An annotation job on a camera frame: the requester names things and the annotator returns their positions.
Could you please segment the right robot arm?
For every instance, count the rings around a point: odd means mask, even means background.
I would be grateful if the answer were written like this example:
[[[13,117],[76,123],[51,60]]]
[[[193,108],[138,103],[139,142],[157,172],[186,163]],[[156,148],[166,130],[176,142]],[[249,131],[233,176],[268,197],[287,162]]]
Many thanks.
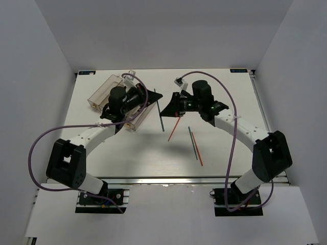
[[[183,79],[176,79],[175,84],[180,87],[180,91],[172,94],[171,101],[160,113],[162,117],[181,117],[186,112],[197,112],[205,122],[235,136],[251,150],[251,169],[230,187],[230,196],[234,202],[245,202],[253,189],[270,182],[293,164],[282,132],[268,132],[234,116],[226,104],[214,99],[207,81],[194,82],[192,94],[186,92]]]

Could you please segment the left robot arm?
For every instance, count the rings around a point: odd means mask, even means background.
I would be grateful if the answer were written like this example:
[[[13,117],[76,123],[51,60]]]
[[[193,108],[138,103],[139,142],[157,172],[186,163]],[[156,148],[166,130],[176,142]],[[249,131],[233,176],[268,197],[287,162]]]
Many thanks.
[[[96,203],[104,203],[108,198],[108,184],[86,172],[88,154],[121,130],[121,122],[126,121],[128,112],[148,107],[161,98],[162,94],[145,89],[140,83],[129,90],[121,86],[111,89],[98,126],[54,143],[46,176],[71,189],[89,192]]]

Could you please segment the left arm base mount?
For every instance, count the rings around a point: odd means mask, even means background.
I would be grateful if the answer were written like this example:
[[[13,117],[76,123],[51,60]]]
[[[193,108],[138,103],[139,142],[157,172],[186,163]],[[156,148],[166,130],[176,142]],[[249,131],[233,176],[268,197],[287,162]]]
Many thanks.
[[[95,198],[87,193],[80,192],[75,212],[84,214],[124,214],[129,202],[129,193],[129,189],[110,188],[104,198]]]

